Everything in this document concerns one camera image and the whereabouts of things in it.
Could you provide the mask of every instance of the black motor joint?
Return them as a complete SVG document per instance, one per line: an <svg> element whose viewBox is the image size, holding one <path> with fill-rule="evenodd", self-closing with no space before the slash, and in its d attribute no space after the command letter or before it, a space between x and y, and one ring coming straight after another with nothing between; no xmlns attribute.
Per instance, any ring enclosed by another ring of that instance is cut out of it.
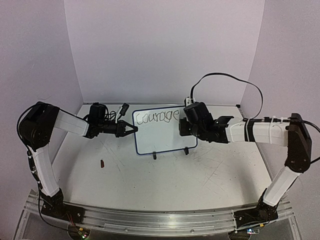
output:
<svg viewBox="0 0 320 240"><path fill-rule="evenodd" d="M185 107L185 118L179 120L180 136L195 136L209 143L228 143L226 128L233 116L221 116L214 120L203 102Z"/></svg>

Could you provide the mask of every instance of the white wall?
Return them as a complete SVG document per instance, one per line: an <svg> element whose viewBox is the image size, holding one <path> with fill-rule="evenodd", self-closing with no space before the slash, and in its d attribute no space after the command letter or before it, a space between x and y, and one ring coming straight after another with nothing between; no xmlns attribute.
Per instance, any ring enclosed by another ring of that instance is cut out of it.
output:
<svg viewBox="0 0 320 240"><path fill-rule="evenodd" d="M264 0L64 4L85 102L182 103L209 72L248 79L264 9ZM211 77L195 96L208 104L235 105L245 87Z"/></svg>
<svg viewBox="0 0 320 240"><path fill-rule="evenodd" d="M63 0L0 1L0 239L12 239L32 187L20 114L37 101L77 112L83 103ZM63 132L50 142L53 157Z"/></svg>
<svg viewBox="0 0 320 240"><path fill-rule="evenodd" d="M318 0L265 1L261 32L249 80L264 93L260 117L300 113L320 126L320 3ZM256 113L260 98L247 86L241 107ZM320 156L320 135L310 129L312 158ZM283 166L287 149L263 145L273 174ZM303 239L319 239L320 162L302 174L289 191Z"/></svg>

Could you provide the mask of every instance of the handwritten word courage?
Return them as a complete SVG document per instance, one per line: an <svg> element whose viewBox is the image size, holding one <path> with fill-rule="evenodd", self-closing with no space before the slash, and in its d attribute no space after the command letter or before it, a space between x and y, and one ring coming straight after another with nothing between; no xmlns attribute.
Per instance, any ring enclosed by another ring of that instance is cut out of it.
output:
<svg viewBox="0 0 320 240"><path fill-rule="evenodd" d="M145 114L143 117L139 117L140 113L135 116L135 122L138 125L147 124L151 122L166 122L170 123L171 119L179 121L179 110L176 111L162 111L153 114Z"/></svg>

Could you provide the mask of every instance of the white backdrop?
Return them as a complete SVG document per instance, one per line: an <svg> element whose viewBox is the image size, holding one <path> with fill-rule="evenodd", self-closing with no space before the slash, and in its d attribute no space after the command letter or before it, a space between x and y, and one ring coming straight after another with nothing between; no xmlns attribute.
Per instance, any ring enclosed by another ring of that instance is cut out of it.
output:
<svg viewBox="0 0 320 240"><path fill-rule="evenodd" d="M85 102L182 103L209 72L247 80L264 0L64 1ZM210 77L198 101L235 105L246 85Z"/></svg>

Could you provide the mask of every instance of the white tabletop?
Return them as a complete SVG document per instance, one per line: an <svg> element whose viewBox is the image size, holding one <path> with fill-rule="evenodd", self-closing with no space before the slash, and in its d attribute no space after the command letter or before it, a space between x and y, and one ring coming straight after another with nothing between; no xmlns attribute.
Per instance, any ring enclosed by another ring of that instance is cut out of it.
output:
<svg viewBox="0 0 320 240"><path fill-rule="evenodd" d="M130 105L122 119L132 123L138 109L168 105ZM78 116L89 113L83 105ZM109 104L109 111L119 105ZM208 106L213 118L241 114L235 106ZM137 155L134 135L100 134L87 139L68 133L53 163L67 202L145 211L216 209L256 203L271 183L255 143L208 143L183 150Z"/></svg>

